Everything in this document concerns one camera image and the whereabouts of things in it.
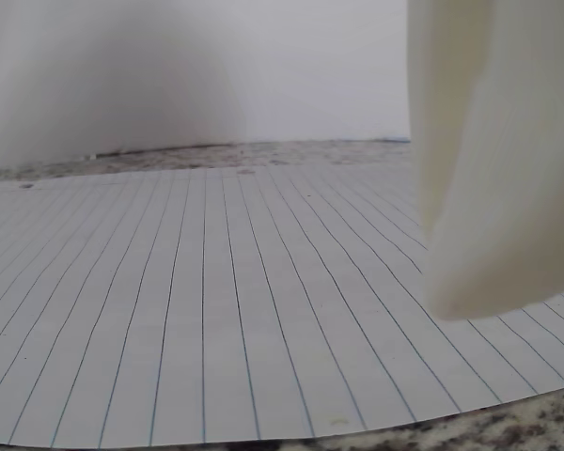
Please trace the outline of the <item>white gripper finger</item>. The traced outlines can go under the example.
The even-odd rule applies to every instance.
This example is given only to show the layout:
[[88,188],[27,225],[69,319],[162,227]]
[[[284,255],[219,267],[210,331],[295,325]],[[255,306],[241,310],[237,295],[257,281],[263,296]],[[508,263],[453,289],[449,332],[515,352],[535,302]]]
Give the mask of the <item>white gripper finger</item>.
[[564,291],[564,1],[411,1],[424,297],[480,319]]

